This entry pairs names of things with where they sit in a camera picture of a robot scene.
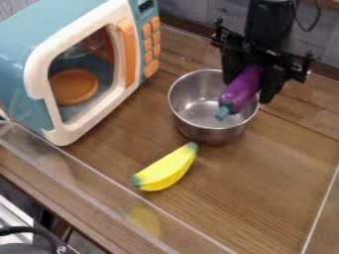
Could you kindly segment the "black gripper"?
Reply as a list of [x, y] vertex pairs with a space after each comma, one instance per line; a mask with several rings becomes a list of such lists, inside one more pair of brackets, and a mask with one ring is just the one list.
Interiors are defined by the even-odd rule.
[[244, 36], [224, 26], [223, 18], [216, 19], [215, 26], [212, 45], [222, 51], [224, 83], [232, 82], [247, 64], [260, 64], [266, 72], [260, 82], [259, 102], [271, 103], [287, 80], [303, 82], [307, 79], [314, 53], [298, 56], [247, 41]]

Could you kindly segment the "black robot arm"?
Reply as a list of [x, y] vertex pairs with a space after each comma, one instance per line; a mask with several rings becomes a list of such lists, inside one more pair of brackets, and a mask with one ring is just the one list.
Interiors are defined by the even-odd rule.
[[222, 51], [222, 69], [226, 84], [231, 84], [250, 67], [258, 75], [258, 93], [262, 104], [271, 103], [284, 84], [307, 78], [315, 52], [296, 42], [294, 26], [310, 32], [315, 22], [304, 28], [299, 22], [298, 0], [251, 0], [246, 19], [234, 24], [219, 17], [212, 44]]

